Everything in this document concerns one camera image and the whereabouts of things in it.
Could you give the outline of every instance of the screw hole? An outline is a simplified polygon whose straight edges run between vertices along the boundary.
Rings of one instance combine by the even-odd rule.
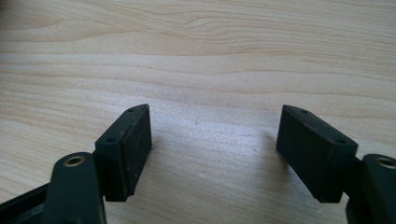
[[[386,158],[377,158],[376,161],[384,167],[387,167],[389,169],[396,169],[396,162],[388,160]]]
[[[82,164],[85,161],[85,157],[82,156],[76,156],[76,157],[72,157],[69,160],[64,162],[64,166],[67,167],[72,167],[72,166],[77,166]]]
[[[115,138],[107,138],[107,140],[106,140],[107,143],[113,143],[115,141],[116,141]]]
[[[337,139],[336,141],[339,144],[345,144],[346,143],[346,141],[344,141],[343,139]]]

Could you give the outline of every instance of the tabletop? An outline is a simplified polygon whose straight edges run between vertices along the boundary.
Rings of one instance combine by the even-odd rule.
[[[125,109],[153,149],[108,223],[346,223],[276,153],[282,105],[396,158],[396,2],[3,0],[0,203]]]

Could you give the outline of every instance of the wooden surface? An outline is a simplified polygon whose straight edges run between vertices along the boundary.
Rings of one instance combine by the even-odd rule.
[[[0,2],[0,203],[148,103],[154,149],[108,223],[346,223],[276,154],[283,104],[396,157],[396,2]]]

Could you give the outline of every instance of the black bracket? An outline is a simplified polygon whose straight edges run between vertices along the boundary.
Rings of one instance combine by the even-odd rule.
[[[96,150],[58,160],[51,181],[0,205],[0,223],[106,223],[103,196],[134,194],[151,150],[149,105],[129,108],[96,141]]]
[[[321,203],[349,196],[349,223],[396,223],[396,160],[355,157],[358,144],[311,112],[283,105],[277,151]]]

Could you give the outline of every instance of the wooden table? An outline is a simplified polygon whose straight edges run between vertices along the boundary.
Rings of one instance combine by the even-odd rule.
[[[276,153],[282,105],[396,157],[396,2],[0,2],[0,203],[150,105],[154,149],[108,223],[346,223]]]

